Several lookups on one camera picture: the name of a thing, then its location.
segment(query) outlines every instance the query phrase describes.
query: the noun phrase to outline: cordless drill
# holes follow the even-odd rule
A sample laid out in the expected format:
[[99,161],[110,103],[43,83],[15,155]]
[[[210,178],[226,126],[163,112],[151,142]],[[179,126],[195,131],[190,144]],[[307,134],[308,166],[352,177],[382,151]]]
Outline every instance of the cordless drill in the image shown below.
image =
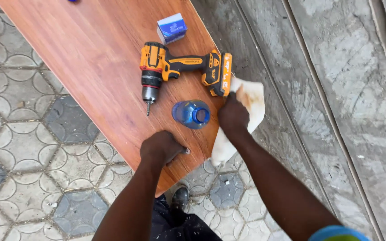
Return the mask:
[[156,102],[159,88],[163,81],[178,79],[181,72],[201,70],[202,84],[208,87],[212,96],[228,96],[232,71],[232,55],[218,54],[216,50],[205,56],[170,55],[166,46],[158,42],[146,42],[141,49],[142,100],[147,104],[147,116],[150,105]]

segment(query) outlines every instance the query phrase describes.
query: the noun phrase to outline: blue box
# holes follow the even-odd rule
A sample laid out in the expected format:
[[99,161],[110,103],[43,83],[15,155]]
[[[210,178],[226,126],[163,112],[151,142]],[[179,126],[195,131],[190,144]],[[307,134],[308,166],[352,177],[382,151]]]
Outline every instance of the blue box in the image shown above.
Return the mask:
[[180,13],[157,21],[157,34],[164,45],[181,39],[186,31],[187,26]]

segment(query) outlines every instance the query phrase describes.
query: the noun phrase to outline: black pants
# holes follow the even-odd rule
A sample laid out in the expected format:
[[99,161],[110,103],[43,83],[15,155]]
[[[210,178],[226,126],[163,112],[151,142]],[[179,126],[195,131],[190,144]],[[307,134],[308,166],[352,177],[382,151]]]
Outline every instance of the black pants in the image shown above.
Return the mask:
[[170,209],[164,195],[154,200],[150,240],[221,241],[197,215]]

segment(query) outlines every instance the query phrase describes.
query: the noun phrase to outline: black shoe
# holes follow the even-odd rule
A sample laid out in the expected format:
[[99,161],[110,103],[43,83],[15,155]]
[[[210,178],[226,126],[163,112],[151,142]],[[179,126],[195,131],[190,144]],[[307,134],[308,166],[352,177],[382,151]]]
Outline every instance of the black shoe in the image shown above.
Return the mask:
[[185,186],[181,186],[175,191],[174,196],[172,196],[171,208],[185,211],[189,204],[189,197],[189,189],[187,189]]

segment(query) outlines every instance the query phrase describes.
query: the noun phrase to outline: white cloth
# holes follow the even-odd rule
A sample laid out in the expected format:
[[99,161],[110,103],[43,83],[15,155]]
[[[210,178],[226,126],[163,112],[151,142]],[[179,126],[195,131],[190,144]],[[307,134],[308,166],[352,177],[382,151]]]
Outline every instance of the white cloth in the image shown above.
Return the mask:
[[[241,80],[232,76],[230,91],[236,92],[236,99],[247,108],[250,114],[248,132],[252,133],[265,117],[264,87],[262,83]],[[236,153],[236,148],[230,143],[221,127],[212,147],[211,162],[218,166],[226,162]]]

